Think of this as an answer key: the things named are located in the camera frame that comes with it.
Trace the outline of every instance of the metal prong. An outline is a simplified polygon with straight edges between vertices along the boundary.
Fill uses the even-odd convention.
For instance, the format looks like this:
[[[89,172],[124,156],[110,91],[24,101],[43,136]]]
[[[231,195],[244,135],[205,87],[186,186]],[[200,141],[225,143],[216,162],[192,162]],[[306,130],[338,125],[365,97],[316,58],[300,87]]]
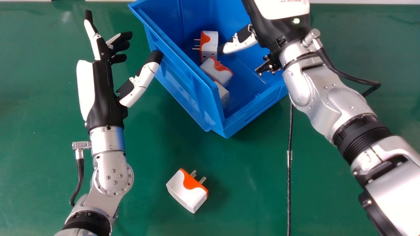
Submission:
[[[199,183],[200,184],[204,183],[204,181],[206,181],[206,179],[207,179],[206,177],[201,178],[200,181],[199,181]]]

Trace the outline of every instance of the robotic arm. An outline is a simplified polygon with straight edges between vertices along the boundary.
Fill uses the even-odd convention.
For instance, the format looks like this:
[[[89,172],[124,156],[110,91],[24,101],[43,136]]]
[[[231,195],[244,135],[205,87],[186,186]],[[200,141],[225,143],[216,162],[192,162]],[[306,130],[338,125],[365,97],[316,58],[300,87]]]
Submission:
[[[292,104],[348,162],[363,188],[359,201],[380,235],[420,235],[420,155],[393,135],[367,104],[364,97],[380,84],[333,66],[319,40],[320,32],[310,27],[308,0],[242,2],[251,19],[248,33],[238,32],[231,39],[244,35],[237,48],[227,42],[221,51],[247,48],[241,42],[252,38],[268,48],[270,54],[256,72],[283,69]],[[372,87],[361,95],[339,76]]]
[[[126,161],[123,129],[131,107],[145,92],[162,60],[152,51],[144,66],[114,93],[111,65],[124,62],[131,32],[119,33],[106,41],[93,24],[92,13],[85,12],[84,27],[92,45],[94,62],[77,63],[79,103],[90,141],[74,142],[79,182],[71,198],[73,206],[64,227],[55,236],[110,236],[122,197],[131,189],[134,173]],[[74,203],[84,177],[83,150],[91,149],[93,176],[88,194]]]

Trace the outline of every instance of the black and white robotic hand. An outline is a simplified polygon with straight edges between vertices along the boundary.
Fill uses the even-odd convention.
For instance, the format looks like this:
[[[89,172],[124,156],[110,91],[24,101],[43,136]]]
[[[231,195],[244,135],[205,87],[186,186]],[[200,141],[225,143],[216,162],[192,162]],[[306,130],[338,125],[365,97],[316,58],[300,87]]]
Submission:
[[[293,106],[336,146],[363,188],[359,201],[380,235],[420,235],[420,155],[393,135],[365,96],[380,83],[350,76],[334,67],[310,27],[309,0],[242,0],[251,24],[219,49],[232,53],[258,43],[270,54],[256,69],[283,79]],[[340,78],[371,85],[362,95]]]
[[[92,45],[94,62],[77,63],[79,103],[90,141],[74,142],[79,182],[70,200],[73,206],[64,227],[55,236],[110,236],[122,197],[134,183],[126,161],[123,129],[131,107],[145,92],[157,72],[162,53],[152,51],[134,77],[114,92],[111,65],[124,62],[131,32],[119,33],[105,41],[93,25],[92,12],[85,12],[84,27]],[[90,191],[74,203],[84,178],[83,150],[91,149],[93,176]]]

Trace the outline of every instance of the black cable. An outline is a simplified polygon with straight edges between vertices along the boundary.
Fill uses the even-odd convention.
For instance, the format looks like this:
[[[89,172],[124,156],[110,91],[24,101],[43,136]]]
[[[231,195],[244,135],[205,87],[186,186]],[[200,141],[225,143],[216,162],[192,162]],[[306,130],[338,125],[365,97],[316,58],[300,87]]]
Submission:
[[[327,68],[330,69],[335,74],[337,74],[338,76],[341,76],[341,77],[343,77],[345,79],[348,79],[350,81],[356,82],[358,84],[371,85],[372,87],[370,87],[368,90],[366,90],[362,94],[362,96],[364,96],[364,97],[368,96],[370,93],[372,93],[373,91],[377,90],[381,86],[381,83],[379,83],[377,81],[360,79],[360,78],[357,78],[357,77],[348,75],[348,74],[342,72],[341,70],[337,69],[333,65],[333,63],[331,62],[330,58],[327,55],[327,52],[325,51],[325,49],[323,47],[320,48],[320,49],[318,49],[316,52],[319,55],[319,57],[322,59],[322,61],[324,62],[324,64],[327,66]]]
[[[73,192],[73,195],[71,196],[70,199],[70,205],[72,207],[74,207],[74,205],[76,205],[74,203],[74,200],[76,200],[77,195],[79,194],[80,188],[83,184],[83,178],[84,178],[84,158],[80,158],[76,160],[76,165],[77,165],[77,177],[78,177],[78,181],[77,181],[77,186],[76,189]]]
[[[290,102],[289,141],[287,144],[287,236],[291,233],[291,161],[292,161],[292,133],[293,133],[293,103]]]

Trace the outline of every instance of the silver robotic arm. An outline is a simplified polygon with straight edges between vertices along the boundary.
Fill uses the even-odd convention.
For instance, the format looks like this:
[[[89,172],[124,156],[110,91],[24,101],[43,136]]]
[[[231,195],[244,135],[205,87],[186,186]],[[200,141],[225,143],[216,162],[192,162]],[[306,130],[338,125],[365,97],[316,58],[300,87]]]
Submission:
[[[349,76],[333,66],[319,40],[320,32],[310,27],[308,0],[242,2],[251,19],[248,32],[252,36],[248,33],[247,39],[255,38],[270,50],[256,72],[262,75],[283,69],[293,106],[308,116],[314,129],[349,163],[363,189],[359,201],[378,233],[419,236],[420,155],[393,135],[367,104],[364,97],[380,84]],[[242,48],[228,42],[220,51]],[[339,76],[372,87],[361,95]]]
[[[162,53],[152,51],[134,77],[114,93],[111,65],[126,60],[117,52],[128,49],[132,33],[120,33],[107,42],[93,25],[92,13],[86,11],[84,26],[95,57],[93,63],[77,64],[79,103],[90,141],[74,142],[79,182],[70,200],[73,206],[64,227],[55,236],[110,236],[121,199],[131,189],[134,173],[126,161],[123,119],[145,92],[159,68]],[[84,178],[83,151],[90,149],[93,176],[90,191],[74,203]]]

